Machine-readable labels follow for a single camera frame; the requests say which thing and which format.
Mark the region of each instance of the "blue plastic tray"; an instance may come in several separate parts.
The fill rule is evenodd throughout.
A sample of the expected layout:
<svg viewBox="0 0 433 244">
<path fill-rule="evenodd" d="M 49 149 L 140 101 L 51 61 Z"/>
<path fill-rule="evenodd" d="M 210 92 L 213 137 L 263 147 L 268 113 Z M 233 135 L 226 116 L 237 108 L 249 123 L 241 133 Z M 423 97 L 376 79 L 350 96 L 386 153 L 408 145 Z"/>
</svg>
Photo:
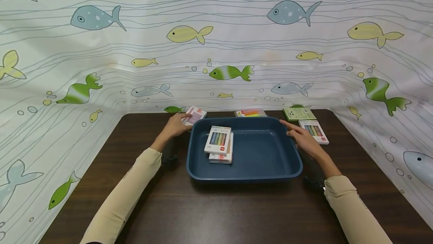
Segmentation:
<svg viewBox="0 0 433 244">
<path fill-rule="evenodd" d="M 209 163 L 204 146 L 213 125 L 232 128 L 232 164 Z M 286 132 L 273 117 L 201 119 L 191 131 L 187 171 L 203 182 L 273 182 L 296 177 L 302 172 L 302 161 Z"/>
</svg>

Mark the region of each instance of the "beige sleeve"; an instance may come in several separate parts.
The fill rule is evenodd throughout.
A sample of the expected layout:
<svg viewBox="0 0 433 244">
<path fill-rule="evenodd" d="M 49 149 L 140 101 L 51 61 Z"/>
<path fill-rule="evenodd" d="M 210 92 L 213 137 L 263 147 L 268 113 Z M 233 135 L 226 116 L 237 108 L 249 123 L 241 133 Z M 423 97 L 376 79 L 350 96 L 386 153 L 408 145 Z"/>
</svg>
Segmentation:
<svg viewBox="0 0 433 244">
<path fill-rule="evenodd" d="M 392 244 L 347 177 L 325 180 L 325 197 L 350 244 Z"/>
<path fill-rule="evenodd" d="M 103 202 L 80 244 L 113 244 L 143 190 L 161 165 L 162 153 L 146 149 Z"/>
</svg>

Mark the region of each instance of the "dark brown table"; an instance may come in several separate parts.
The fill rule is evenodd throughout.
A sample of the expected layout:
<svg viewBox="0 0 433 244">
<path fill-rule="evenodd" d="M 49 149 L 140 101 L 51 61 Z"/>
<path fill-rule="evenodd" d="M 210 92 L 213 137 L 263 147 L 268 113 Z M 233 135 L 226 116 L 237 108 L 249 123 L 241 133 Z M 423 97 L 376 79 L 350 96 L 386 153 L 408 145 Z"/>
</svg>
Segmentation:
<svg viewBox="0 0 433 244">
<path fill-rule="evenodd" d="M 324 149 L 348 176 L 394 244 L 433 243 L 433 231 L 337 117 L 314 110 L 330 145 Z M 282 111 L 269 115 L 284 119 Z M 43 244 L 77 244 L 110 191 L 151 145 L 171 114 L 125 115 L 43 237 Z M 232 112 L 208 117 L 233 116 Z M 160 170 L 117 244 L 347 243 L 324 197 L 302 183 L 196 185 L 185 169 L 189 134 L 174 143 L 180 164 Z"/>
</svg>

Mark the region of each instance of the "person's hand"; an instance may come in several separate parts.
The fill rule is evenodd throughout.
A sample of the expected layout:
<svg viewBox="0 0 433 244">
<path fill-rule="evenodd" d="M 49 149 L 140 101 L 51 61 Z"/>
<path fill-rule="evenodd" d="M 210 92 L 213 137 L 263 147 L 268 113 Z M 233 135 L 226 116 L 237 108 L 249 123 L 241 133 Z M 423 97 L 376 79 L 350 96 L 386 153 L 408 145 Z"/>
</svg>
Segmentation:
<svg viewBox="0 0 433 244">
<path fill-rule="evenodd" d="M 286 135 L 291 136 L 295 139 L 297 147 L 304 150 L 309 156 L 314 159 L 327 156 L 328 154 L 322 149 L 316 139 L 304 128 L 298 127 L 287 121 L 280 120 L 280 123 L 285 125 L 289 131 Z"/>
</svg>

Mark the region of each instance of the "fish print backdrop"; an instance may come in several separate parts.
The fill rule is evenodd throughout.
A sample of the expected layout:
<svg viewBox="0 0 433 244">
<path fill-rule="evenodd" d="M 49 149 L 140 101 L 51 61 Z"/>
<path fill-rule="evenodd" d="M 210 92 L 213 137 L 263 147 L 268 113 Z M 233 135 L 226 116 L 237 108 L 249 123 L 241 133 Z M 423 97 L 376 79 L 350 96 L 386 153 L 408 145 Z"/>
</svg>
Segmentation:
<svg viewBox="0 0 433 244">
<path fill-rule="evenodd" d="M 333 111 L 433 227 L 431 0 L 0 5 L 0 244 L 40 240 L 123 115 L 191 105 Z"/>
</svg>

